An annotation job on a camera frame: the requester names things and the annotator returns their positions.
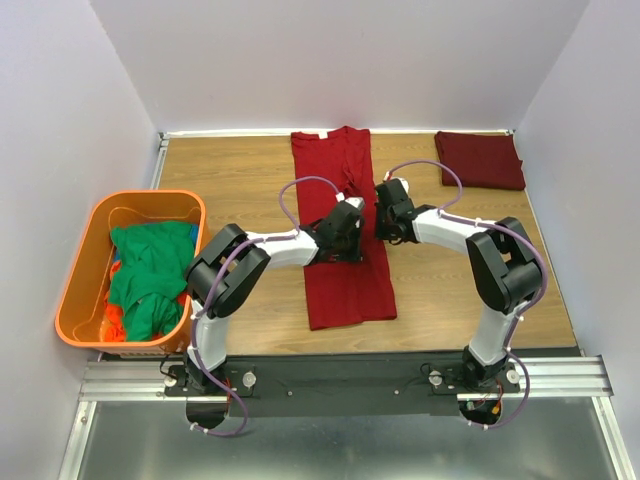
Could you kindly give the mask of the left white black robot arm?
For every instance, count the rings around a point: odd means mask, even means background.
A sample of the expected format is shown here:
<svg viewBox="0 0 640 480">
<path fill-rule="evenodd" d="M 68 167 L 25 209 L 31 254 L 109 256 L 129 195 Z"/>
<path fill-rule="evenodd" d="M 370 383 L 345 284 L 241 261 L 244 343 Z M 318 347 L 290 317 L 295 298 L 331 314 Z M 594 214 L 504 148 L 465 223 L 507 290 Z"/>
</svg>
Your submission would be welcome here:
<svg viewBox="0 0 640 480">
<path fill-rule="evenodd" d="M 265 271 L 362 259 L 364 207 L 361 197 L 339 197 L 326 217 L 288 232 L 259 234 L 228 224 L 205 246 L 185 272 L 192 300 L 185 370 L 197 393 L 212 394 L 225 382 L 219 367 L 231 316 Z"/>
</svg>

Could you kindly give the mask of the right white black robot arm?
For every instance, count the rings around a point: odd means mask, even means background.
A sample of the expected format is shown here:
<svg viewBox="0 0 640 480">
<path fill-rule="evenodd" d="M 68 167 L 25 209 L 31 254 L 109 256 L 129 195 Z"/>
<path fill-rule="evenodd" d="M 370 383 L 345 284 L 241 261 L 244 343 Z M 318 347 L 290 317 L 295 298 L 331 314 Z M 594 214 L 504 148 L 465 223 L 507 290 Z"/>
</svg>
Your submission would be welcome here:
<svg viewBox="0 0 640 480">
<path fill-rule="evenodd" d="M 467 389 L 483 391 L 505 368 L 516 324 L 546 288 L 542 257 L 516 218 L 472 220 L 416 206 L 407 189 L 400 178 L 375 187 L 376 237 L 393 245 L 438 245 L 468 256 L 483 311 L 459 371 Z"/>
</svg>

